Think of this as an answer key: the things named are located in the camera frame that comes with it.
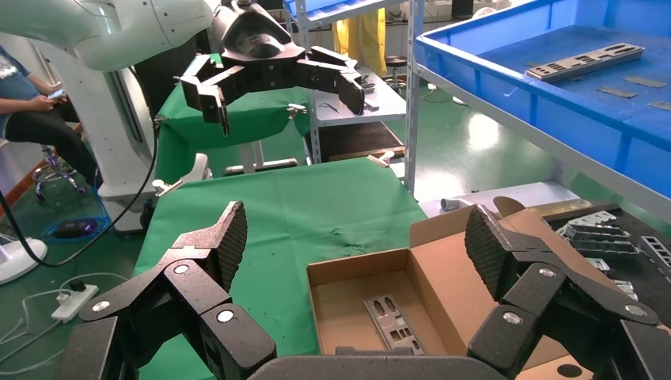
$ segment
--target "white shelf post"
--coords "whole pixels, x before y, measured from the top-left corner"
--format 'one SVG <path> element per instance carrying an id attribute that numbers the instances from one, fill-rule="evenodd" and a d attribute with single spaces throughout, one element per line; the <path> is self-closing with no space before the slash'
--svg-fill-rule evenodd
<path id="1" fill-rule="evenodd" d="M 424 0 L 410 0 L 408 15 L 408 69 L 405 88 L 405 187 L 411 195 L 415 194 L 415 160 L 417 158 L 417 124 L 419 122 L 419 81 L 416 72 L 415 37 L 423 31 Z"/>
<path id="2" fill-rule="evenodd" d="M 306 51 L 310 49 L 310 20 L 306 13 L 305 0 L 296 0 L 298 39 L 301 47 Z M 321 153 L 319 146 L 319 124 L 317 122 L 317 104 L 315 104 L 315 92 L 309 89 L 308 97 L 310 99 L 310 142 L 312 145 L 312 162 L 321 163 Z"/>

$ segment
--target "black foam padding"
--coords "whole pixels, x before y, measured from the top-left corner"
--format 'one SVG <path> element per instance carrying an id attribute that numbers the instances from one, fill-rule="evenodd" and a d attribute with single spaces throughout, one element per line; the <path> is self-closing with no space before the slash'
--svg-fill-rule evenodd
<path id="1" fill-rule="evenodd" d="M 506 380 L 494 368 L 465 356 L 385 355 L 284 356 L 249 380 Z"/>
<path id="2" fill-rule="evenodd" d="M 408 355 L 413 356 L 415 353 L 410 347 L 394 347 L 392 350 L 388 351 L 368 351 L 368 350 L 357 350 L 353 347 L 336 347 L 336 355 L 345 355 L 345 356 L 391 356 L 391 355 Z"/>
<path id="3" fill-rule="evenodd" d="M 466 253 L 476 267 L 490 295 L 497 299 L 503 264 L 510 255 L 510 243 L 500 225 L 484 207 L 473 208 L 466 222 Z"/>
<path id="4" fill-rule="evenodd" d="M 172 248 L 193 245 L 200 249 L 216 249 L 222 287 L 229 292 L 233 277 L 240 267 L 247 245 L 247 215 L 242 202 L 231 202 L 213 226 L 181 234 Z"/>

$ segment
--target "wall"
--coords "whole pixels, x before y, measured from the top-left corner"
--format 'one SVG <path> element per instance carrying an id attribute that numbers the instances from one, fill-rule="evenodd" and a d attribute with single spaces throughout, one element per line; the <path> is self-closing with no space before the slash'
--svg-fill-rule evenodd
<path id="1" fill-rule="evenodd" d="M 50 81 L 30 40 L 0 33 L 0 45 L 14 58 L 21 61 L 21 64 L 31 73 L 39 75 L 46 82 Z M 0 191 L 3 194 L 11 191 L 40 162 L 42 157 L 42 150 L 38 144 L 0 140 Z"/>

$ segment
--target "power strip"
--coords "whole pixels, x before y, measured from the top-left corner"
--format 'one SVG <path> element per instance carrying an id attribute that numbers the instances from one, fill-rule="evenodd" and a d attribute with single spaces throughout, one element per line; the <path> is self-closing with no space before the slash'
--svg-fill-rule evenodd
<path id="1" fill-rule="evenodd" d="M 56 321 L 71 321 L 79 313 L 84 304 L 98 292 L 98 287 L 95 285 L 85 286 L 86 290 L 84 291 L 74 291 L 72 294 L 59 294 L 56 299 L 59 301 L 60 306 L 51 314 L 51 317 Z"/>

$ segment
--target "blue plastic bin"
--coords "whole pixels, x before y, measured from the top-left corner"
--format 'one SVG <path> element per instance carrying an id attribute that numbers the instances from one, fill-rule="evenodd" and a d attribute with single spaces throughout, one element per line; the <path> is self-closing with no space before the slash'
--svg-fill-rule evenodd
<path id="1" fill-rule="evenodd" d="M 562 143 L 671 198 L 671 0 L 536 0 L 422 34 L 417 62 Z M 610 44 L 641 59 L 552 84 L 525 76 Z M 669 83 L 652 88 L 639 76 Z M 633 91 L 626 99 L 596 91 Z"/>
<path id="2" fill-rule="evenodd" d="M 340 6 L 353 6 L 366 0 L 305 0 L 305 11 L 309 19 L 316 16 L 317 11 L 330 12 L 337 10 Z M 285 7 L 291 13 L 291 17 L 296 20 L 298 15 L 296 0 L 284 0 Z"/>

